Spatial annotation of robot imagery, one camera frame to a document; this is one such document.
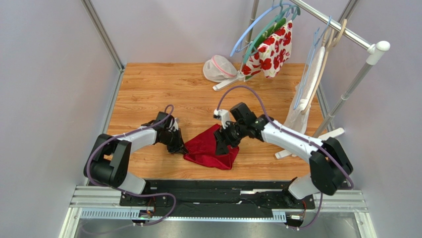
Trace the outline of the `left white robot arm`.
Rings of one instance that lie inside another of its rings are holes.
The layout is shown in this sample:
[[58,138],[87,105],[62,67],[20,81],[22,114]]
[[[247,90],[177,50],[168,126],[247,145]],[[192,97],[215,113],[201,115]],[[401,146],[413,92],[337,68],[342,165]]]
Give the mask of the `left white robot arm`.
[[170,154],[188,152],[176,119],[171,114],[159,112],[155,120],[134,131],[116,136],[99,135],[85,164],[84,176],[98,186],[142,194],[147,182],[128,171],[130,156],[157,143],[166,145]]

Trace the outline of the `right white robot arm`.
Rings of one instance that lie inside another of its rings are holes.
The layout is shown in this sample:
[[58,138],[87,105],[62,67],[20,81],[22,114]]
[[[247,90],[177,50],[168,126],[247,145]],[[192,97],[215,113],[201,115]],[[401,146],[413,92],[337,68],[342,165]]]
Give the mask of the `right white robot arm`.
[[216,155],[228,154],[230,148],[236,148],[243,138],[249,137],[283,148],[309,164],[310,173],[292,179],[283,190],[284,197],[291,200],[319,192],[333,195],[353,171],[336,138],[321,140],[306,136],[265,114],[257,117],[245,103],[238,103],[229,111],[216,109],[213,117],[221,121],[214,132]]

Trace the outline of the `dark red cloth napkin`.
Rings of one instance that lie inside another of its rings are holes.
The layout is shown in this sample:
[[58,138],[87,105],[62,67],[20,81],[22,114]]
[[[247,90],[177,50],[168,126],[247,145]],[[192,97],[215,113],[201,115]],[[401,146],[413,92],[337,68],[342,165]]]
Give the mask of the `dark red cloth napkin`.
[[183,159],[209,168],[231,170],[240,148],[228,147],[229,153],[216,155],[216,140],[214,132],[220,125],[215,124],[185,143],[188,153]]

